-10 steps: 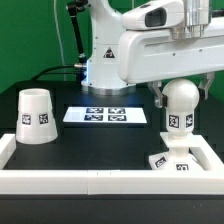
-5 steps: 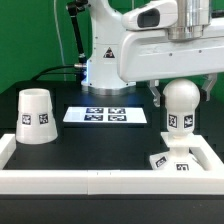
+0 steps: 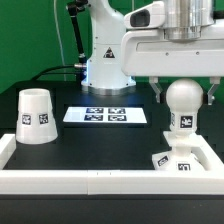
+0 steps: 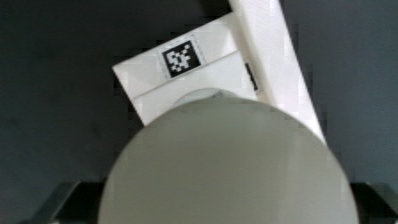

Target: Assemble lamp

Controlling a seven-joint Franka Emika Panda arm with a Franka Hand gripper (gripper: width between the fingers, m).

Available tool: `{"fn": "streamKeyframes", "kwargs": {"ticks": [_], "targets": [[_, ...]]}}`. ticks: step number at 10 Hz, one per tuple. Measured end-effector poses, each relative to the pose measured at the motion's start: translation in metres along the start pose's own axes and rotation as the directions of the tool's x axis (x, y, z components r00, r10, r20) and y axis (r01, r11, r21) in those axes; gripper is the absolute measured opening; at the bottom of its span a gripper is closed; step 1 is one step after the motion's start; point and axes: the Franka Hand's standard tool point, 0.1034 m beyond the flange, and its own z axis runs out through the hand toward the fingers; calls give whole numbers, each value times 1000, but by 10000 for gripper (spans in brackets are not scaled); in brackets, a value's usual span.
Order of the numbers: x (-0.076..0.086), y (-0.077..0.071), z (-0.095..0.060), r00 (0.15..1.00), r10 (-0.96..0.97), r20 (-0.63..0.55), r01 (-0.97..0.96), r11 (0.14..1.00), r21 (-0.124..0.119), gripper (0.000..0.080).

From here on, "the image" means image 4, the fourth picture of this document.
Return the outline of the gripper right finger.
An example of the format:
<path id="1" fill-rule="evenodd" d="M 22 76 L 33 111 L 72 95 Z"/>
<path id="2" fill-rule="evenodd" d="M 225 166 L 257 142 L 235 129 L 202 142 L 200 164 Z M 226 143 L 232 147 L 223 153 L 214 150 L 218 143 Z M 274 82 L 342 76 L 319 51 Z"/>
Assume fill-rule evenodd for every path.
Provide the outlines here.
<path id="1" fill-rule="evenodd" d="M 398 193 L 386 184 L 356 182 L 351 184 L 360 224 L 398 224 Z"/>

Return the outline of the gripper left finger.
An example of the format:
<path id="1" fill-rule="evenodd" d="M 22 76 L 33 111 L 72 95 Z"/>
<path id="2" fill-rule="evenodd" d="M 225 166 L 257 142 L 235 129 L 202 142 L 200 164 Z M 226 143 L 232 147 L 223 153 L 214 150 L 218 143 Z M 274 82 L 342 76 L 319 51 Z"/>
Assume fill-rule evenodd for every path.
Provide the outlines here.
<path id="1" fill-rule="evenodd" d="M 19 224 L 98 224 L 106 182 L 63 182 L 29 219 Z"/>

